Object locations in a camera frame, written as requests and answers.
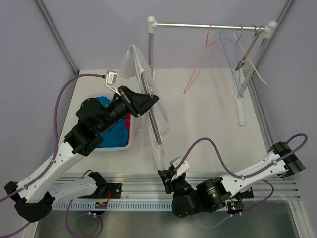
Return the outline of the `grey hanger with white shirt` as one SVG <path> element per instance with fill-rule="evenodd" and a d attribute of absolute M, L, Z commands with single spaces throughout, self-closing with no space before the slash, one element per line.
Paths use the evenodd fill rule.
<path fill-rule="evenodd" d="M 142 85 L 143 85 L 143 88 L 144 88 L 144 92 L 148 95 L 150 95 L 151 98 L 153 98 L 153 92 L 152 92 L 152 89 L 151 89 L 151 86 L 148 82 L 148 80 L 146 79 L 146 75 L 144 72 L 141 73 L 141 81 L 142 81 Z M 154 110 L 153 108 L 150 108 L 148 110 L 148 114 L 149 114 L 149 119 L 150 119 L 150 124 L 151 124 L 151 127 L 152 127 L 152 131 L 153 131 L 153 134 L 154 134 L 154 137 L 155 137 L 155 141 L 158 145 L 162 145 L 162 138 L 161 138 L 161 135 L 159 133 L 159 129 L 158 129 L 158 126 L 157 126 L 157 121 L 156 121 L 156 118 L 155 118 L 155 115 L 154 115 Z"/>

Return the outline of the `red t shirt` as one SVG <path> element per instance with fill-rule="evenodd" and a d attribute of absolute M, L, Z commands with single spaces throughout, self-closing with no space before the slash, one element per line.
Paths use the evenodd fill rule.
<path fill-rule="evenodd" d="M 128 145 L 128 143 L 129 143 L 130 123 L 131 123 L 130 120 L 131 120 L 131 115 L 130 114 L 124 118 L 124 124 L 125 124 L 125 127 L 127 129 L 127 143 L 126 143 L 126 145 Z"/>

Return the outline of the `white t shirt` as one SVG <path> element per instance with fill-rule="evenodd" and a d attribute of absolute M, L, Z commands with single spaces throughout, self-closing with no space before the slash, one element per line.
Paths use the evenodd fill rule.
<path fill-rule="evenodd" d="M 145 115 L 144 125 L 138 133 L 141 139 L 149 142 L 154 155 L 157 170 L 164 168 L 164 147 L 162 138 L 170 131 L 168 114 L 165 105 L 160 100 L 159 91 L 152 76 L 152 70 L 147 64 L 141 51 L 135 46 L 127 50 L 121 64 L 119 75 L 130 80 L 136 78 L 140 94 L 135 96 L 140 112 Z"/>

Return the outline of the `blue t shirt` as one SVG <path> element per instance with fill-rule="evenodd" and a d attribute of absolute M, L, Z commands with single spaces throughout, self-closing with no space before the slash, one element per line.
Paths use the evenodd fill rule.
<path fill-rule="evenodd" d="M 127 129 L 124 119 L 116 122 L 106 133 L 99 133 L 104 139 L 99 148 L 116 148 L 127 146 Z"/>

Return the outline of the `pink wire hanger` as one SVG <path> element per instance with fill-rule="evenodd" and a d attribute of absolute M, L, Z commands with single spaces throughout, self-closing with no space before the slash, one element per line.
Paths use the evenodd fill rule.
<path fill-rule="evenodd" d="M 188 80 L 188 82 L 183 90 L 183 95 L 185 95 L 188 92 L 188 90 L 193 85 L 195 80 L 198 78 L 202 69 L 207 65 L 210 58 L 213 56 L 213 54 L 215 53 L 215 51 L 217 50 L 217 48 L 220 44 L 220 37 L 216 38 L 212 42 L 209 42 L 209 34 L 210 34 L 212 26 L 213 26 L 213 24 L 210 24 L 208 27 L 203 52 L 198 60 L 198 63 L 196 64 L 194 70 L 192 71 L 190 79 Z"/>

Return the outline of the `light blue wire hanger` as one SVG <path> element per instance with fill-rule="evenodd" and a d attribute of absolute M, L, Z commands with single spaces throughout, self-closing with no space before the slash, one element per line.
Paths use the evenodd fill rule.
<path fill-rule="evenodd" d="M 239 33 L 236 37 L 230 37 L 228 34 L 224 33 L 224 31 L 219 32 L 219 36 L 220 36 L 220 42 L 221 42 L 221 46 L 228 64 L 228 67 L 231 71 L 231 75 L 233 77 L 233 81 L 235 84 L 235 89 L 237 89 L 237 95 L 242 98 L 243 94 L 241 93 L 241 88 L 242 85 L 240 83 L 240 79 L 241 79 L 241 75 L 240 75 L 240 71 L 237 70 L 235 71 L 235 67 L 238 64 L 240 58 L 239 58 L 239 52 L 238 52 L 238 44 L 240 43 L 240 39 L 242 38 L 242 33 L 243 33 L 243 29 L 242 29 L 242 25 L 241 26 L 241 30 L 242 32 Z"/>

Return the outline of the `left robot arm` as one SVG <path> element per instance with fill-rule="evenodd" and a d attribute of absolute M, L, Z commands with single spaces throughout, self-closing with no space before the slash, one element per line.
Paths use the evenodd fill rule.
<path fill-rule="evenodd" d="M 103 141 L 102 133 L 128 115 L 138 117 L 146 113 L 159 96 L 135 93 L 120 86 L 113 100 L 103 106 L 97 98 L 82 102 L 76 112 L 78 123 L 64 137 L 53 156 L 30 176 L 20 182 L 9 182 L 5 191 L 15 202 L 17 213 L 30 223 L 44 218 L 53 207 L 80 197 L 101 198 L 109 189 L 98 172 L 66 185 L 54 185 L 73 165 L 93 152 Z"/>

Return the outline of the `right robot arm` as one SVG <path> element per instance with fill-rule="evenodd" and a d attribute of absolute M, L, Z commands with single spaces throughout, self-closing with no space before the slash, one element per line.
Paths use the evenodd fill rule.
<path fill-rule="evenodd" d="M 177 168 L 174 160 L 167 170 L 159 170 L 166 194 L 172 194 L 172 211 L 180 218 L 200 212 L 212 213 L 230 198 L 241 198 L 253 184 L 272 176 L 289 177 L 305 170 L 305 166 L 285 142 L 275 143 L 256 163 L 238 172 L 210 178 L 192 188 L 186 181 L 189 164 Z"/>

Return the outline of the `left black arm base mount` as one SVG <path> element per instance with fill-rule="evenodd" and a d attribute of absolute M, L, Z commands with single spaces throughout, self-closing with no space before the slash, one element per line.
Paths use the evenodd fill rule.
<path fill-rule="evenodd" d="M 107 199 L 120 199 L 122 193 L 122 184 L 106 182 L 104 177 L 99 172 L 93 172 L 88 170 L 84 173 L 88 174 L 87 176 L 94 180 L 93 184 L 97 186 L 94 192 L 90 195 L 80 196 L 81 199 L 98 199 L 98 198 L 107 198 Z"/>

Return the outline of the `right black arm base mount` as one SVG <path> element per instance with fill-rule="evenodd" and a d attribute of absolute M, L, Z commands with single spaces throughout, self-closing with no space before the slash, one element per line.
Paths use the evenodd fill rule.
<path fill-rule="evenodd" d="M 229 198 L 226 203 L 226 212 L 229 215 L 240 214 L 244 210 L 244 199 L 254 198 L 253 189 L 249 188 L 247 191 L 236 194 L 233 198 Z"/>

